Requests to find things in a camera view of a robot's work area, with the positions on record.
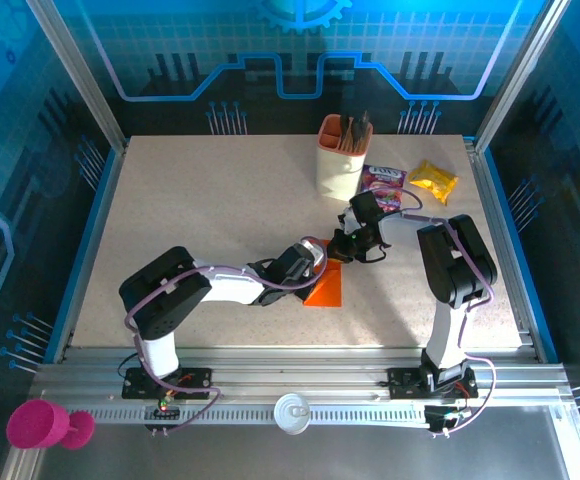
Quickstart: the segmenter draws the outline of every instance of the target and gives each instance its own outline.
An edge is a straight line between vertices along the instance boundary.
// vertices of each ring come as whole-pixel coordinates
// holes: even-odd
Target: glass wall
[[[491,151],[557,353],[580,385],[580,0]]]
[[[0,1],[0,464],[109,150],[26,3]]]
[[[364,110],[379,133],[474,135],[543,3],[57,5],[126,135],[315,133]]]

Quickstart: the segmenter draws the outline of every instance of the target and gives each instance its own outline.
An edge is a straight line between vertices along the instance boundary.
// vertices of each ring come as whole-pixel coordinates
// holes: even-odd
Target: speckled tabletop
[[[315,189],[314,135],[133,137],[72,341],[130,346],[120,284],[175,245],[212,263],[276,257],[304,235],[332,237],[345,202]],[[412,187],[424,214],[474,219],[495,251],[460,136],[376,135],[366,163],[412,170],[428,159],[459,176],[442,206]],[[343,268],[343,307],[304,307],[287,296],[268,307],[204,303],[181,324],[178,346],[425,345],[435,300],[415,229],[378,264]],[[520,344],[501,275],[495,302],[466,331],[464,345]]]

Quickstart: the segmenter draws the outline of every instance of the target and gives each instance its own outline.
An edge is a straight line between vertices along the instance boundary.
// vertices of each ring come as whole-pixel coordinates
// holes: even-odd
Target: purple snack bag
[[[364,165],[361,172],[360,191],[363,193],[381,187],[403,188],[403,182],[405,181],[407,173],[408,172],[396,168]],[[401,207],[401,192],[394,190],[379,190],[374,192],[374,196],[384,212],[392,212]]]

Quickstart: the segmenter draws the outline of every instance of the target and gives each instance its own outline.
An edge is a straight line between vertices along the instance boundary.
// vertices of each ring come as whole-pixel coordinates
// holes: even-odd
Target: gear logo
[[[340,19],[341,10],[350,6],[350,0],[258,0],[254,5],[259,18],[272,28],[281,27],[284,33],[328,28],[330,20]]]
[[[0,0],[0,42],[11,49],[23,39],[28,28],[24,0]]]

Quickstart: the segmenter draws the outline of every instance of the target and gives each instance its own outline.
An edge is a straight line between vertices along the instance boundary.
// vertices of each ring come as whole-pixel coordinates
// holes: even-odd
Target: yellow snack bag
[[[408,181],[412,185],[429,190],[444,205],[448,205],[448,195],[454,190],[458,180],[456,175],[435,167],[427,160],[408,175]]]

